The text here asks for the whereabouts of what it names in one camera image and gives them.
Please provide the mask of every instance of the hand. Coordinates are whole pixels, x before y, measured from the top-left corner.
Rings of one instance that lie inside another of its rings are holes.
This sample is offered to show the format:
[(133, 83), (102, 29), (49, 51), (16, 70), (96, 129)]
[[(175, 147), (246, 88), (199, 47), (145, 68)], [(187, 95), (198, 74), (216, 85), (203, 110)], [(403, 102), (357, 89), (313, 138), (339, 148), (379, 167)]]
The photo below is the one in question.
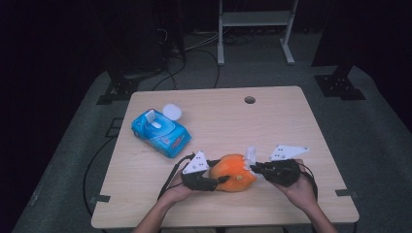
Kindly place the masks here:
[(195, 191), (186, 187), (182, 181), (182, 170), (179, 170), (172, 182), (169, 184), (168, 189), (161, 196), (162, 199), (166, 199), (173, 204), (181, 202), (191, 196)]
[[(296, 162), (303, 164), (303, 160), (301, 159), (296, 159)], [(305, 172), (303, 166), (299, 167), (300, 171)], [(276, 183), (272, 184), (279, 188), (288, 197), (292, 204), (304, 212), (307, 212), (309, 209), (318, 205), (313, 192), (313, 187), (308, 178), (303, 175), (300, 175), (299, 179), (288, 187)]]

